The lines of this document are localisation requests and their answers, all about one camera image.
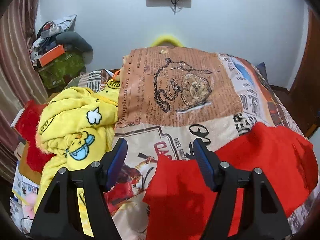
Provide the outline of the grey neck pillow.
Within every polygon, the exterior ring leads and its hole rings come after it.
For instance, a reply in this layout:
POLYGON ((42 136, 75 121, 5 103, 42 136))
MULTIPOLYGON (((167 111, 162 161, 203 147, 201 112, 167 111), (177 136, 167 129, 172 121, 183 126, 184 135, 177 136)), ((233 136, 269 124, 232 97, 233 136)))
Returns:
POLYGON ((56 36, 57 44, 70 44, 77 50, 88 53, 93 50, 92 46, 86 42, 77 32, 65 31, 56 36))

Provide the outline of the newspaper print bed cover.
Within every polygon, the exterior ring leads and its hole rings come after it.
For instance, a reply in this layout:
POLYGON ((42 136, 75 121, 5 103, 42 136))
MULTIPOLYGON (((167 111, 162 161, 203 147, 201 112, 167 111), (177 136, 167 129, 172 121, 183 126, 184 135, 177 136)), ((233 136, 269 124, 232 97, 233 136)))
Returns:
POLYGON ((123 59, 123 81, 97 70, 74 78, 69 87, 95 92, 119 88, 116 136, 127 140, 139 182, 127 180, 113 201, 115 223, 123 239, 144 239, 148 224, 142 196, 155 173, 142 153, 175 160, 193 157, 193 140, 217 150, 261 122, 301 130, 257 67, 228 54, 189 48, 153 47, 133 50, 123 59))

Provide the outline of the brown wooden door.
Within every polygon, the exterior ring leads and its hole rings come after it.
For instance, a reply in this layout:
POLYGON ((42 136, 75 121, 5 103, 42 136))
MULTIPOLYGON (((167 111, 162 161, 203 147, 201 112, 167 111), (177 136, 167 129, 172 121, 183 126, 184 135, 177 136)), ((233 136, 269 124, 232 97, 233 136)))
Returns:
POLYGON ((319 18, 312 10, 304 55, 290 98, 295 122, 310 137, 319 126, 319 18))

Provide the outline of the clutter pile on table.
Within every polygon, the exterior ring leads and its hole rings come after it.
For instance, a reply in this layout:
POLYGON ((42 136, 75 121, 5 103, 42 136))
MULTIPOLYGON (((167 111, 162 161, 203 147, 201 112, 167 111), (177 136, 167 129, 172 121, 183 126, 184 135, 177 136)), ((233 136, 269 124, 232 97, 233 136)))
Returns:
POLYGON ((58 20, 46 22, 37 33, 37 40, 31 46, 30 58, 32 62, 39 60, 42 55, 56 46, 57 35, 71 31, 74 29, 74 24, 77 14, 69 15, 58 20))

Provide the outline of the yellow curved bed rail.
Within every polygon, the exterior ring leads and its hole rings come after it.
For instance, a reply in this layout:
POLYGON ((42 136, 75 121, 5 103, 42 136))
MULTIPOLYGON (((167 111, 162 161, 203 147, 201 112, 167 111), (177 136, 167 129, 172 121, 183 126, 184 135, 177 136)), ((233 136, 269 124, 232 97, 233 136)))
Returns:
POLYGON ((184 47, 184 45, 172 35, 161 35, 152 42, 151 47, 159 47, 163 44, 170 44, 174 47, 184 47))

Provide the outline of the green patterned cloth table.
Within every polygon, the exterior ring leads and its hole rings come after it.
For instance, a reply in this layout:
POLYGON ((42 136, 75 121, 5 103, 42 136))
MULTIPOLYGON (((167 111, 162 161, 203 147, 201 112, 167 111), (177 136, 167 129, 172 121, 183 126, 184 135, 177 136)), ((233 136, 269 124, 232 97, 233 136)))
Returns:
POLYGON ((67 51, 39 69, 38 72, 44 86, 47 89, 53 89, 67 85, 66 80, 77 77, 84 69, 85 64, 81 53, 67 51))

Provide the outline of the orange box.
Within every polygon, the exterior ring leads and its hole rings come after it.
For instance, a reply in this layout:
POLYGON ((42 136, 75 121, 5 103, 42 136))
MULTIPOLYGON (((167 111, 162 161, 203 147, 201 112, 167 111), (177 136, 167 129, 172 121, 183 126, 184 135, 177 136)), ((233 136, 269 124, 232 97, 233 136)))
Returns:
POLYGON ((61 56, 64 53, 65 53, 64 46, 60 44, 40 57, 39 59, 40 65, 44 67, 45 65, 52 62, 54 59, 56 59, 57 57, 61 56))

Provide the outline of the red garment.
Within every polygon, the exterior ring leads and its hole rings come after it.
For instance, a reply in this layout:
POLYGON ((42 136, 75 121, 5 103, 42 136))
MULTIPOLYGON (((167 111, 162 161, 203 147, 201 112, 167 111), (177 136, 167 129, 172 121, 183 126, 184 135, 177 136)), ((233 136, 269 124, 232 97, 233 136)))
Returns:
MULTIPOLYGON (((198 134, 209 150, 204 135, 198 134)), ((205 184, 191 145, 189 161, 161 156, 144 197, 150 207, 147 239, 202 239, 217 194, 205 184)), ((285 128, 258 123, 246 134, 215 151, 221 161, 266 174, 288 217, 318 183, 312 145, 285 128)))

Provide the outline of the red fluffy cloth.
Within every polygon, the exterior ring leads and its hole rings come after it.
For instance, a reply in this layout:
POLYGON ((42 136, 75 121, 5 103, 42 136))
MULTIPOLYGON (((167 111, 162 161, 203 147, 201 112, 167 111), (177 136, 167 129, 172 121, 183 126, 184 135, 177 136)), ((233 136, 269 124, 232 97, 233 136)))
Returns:
POLYGON ((36 146, 37 126, 40 115, 46 106, 46 104, 39 105, 34 100, 28 101, 14 126, 19 135, 29 144, 27 164, 33 171, 40 173, 42 173, 46 163, 54 156, 52 153, 43 153, 36 146))

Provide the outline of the yellow cartoon blanket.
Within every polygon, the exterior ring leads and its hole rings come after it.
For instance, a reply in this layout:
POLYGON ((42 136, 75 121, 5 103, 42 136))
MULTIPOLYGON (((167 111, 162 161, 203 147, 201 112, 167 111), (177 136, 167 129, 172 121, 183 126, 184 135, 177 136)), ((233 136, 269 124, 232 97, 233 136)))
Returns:
POLYGON ((42 170, 35 211, 60 168, 84 169, 112 149, 119 91, 120 83, 113 80, 97 93, 70 87, 44 108, 35 135, 36 146, 53 157, 42 170))

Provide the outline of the striped maroon curtain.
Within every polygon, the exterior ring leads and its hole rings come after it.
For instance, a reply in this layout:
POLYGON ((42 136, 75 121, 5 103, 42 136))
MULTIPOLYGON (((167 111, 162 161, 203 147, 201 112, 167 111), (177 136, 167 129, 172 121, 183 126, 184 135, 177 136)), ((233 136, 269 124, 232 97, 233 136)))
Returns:
POLYGON ((12 182, 19 140, 10 125, 29 100, 44 103, 47 92, 29 50, 36 40, 39 0, 12 0, 1 16, 1 178, 12 182))

